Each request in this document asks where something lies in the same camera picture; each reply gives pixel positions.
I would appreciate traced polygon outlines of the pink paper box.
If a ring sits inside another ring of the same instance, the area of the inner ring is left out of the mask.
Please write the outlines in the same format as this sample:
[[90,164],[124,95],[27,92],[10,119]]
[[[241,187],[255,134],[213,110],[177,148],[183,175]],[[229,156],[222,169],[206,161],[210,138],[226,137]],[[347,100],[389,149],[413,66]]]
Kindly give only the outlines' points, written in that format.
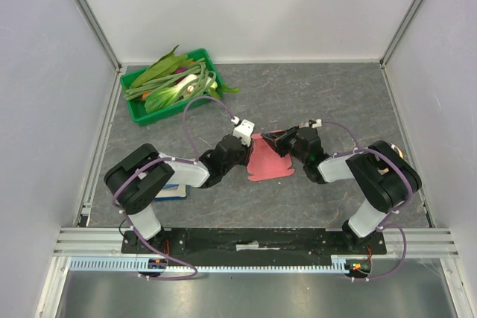
[[252,135],[253,146],[247,165],[248,179],[259,182],[269,179],[289,177],[294,173],[291,156],[281,157],[259,133]]

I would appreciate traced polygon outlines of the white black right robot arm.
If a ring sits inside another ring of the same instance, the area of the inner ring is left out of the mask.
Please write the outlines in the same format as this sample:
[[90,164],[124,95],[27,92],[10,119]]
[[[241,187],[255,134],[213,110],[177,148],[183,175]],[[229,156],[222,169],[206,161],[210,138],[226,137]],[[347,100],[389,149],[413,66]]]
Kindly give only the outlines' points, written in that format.
[[320,123],[293,126],[287,130],[265,132],[261,137],[279,156],[292,156],[303,165],[308,179],[327,184],[353,179],[364,195],[364,202],[342,226],[341,244],[349,253],[361,252],[383,227],[391,213],[397,213],[422,187],[419,174],[386,141],[350,152],[329,155],[318,134]]

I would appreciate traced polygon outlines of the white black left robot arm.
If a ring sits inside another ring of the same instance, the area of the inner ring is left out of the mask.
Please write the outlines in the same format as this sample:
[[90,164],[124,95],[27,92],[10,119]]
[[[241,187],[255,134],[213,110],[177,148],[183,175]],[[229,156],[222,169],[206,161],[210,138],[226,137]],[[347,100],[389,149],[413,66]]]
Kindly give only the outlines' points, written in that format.
[[235,166],[248,165],[253,151],[251,137],[226,135],[214,149],[199,159],[166,156],[152,144],[144,144],[110,169],[104,183],[139,233],[137,243],[147,253],[161,250],[162,225],[152,202],[165,185],[210,188],[217,185]]

